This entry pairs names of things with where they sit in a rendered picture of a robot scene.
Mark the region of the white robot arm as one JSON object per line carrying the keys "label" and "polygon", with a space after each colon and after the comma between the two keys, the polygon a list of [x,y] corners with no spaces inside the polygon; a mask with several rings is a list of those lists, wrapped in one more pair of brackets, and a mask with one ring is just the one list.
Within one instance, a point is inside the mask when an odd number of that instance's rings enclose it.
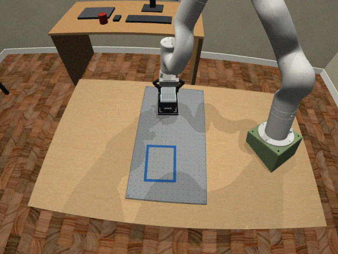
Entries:
{"label": "white robot arm", "polygon": [[[175,38],[160,42],[160,86],[178,86],[194,47],[194,26],[208,0],[181,0],[173,20]],[[274,94],[267,122],[258,128],[265,143],[289,146],[294,140],[292,123],[301,100],[314,88],[315,71],[305,57],[284,0],[251,0],[272,45],[282,77]],[[266,124],[267,123],[267,124]],[[291,128],[291,129],[290,129]]]}

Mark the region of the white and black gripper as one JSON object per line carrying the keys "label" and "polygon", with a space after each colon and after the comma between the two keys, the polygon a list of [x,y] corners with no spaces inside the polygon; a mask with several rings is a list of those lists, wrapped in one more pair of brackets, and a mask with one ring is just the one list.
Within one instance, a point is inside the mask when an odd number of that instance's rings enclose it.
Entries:
{"label": "white and black gripper", "polygon": [[[178,75],[176,75],[175,77],[176,77],[176,78],[179,78]],[[163,73],[161,72],[161,70],[159,71],[159,78],[163,78]],[[181,87],[185,84],[185,82],[184,82],[183,80],[179,79],[180,84],[179,84],[178,86],[159,86],[159,84],[157,84],[157,83],[159,82],[159,78],[156,79],[156,80],[154,80],[154,81],[152,81],[152,84],[153,84],[156,88],[158,88],[159,94],[161,94],[161,87],[175,87],[175,93],[176,93],[176,95],[177,95],[177,93],[178,93],[178,91],[179,91],[179,88],[181,88]],[[176,90],[177,90],[177,91],[176,91]]]}

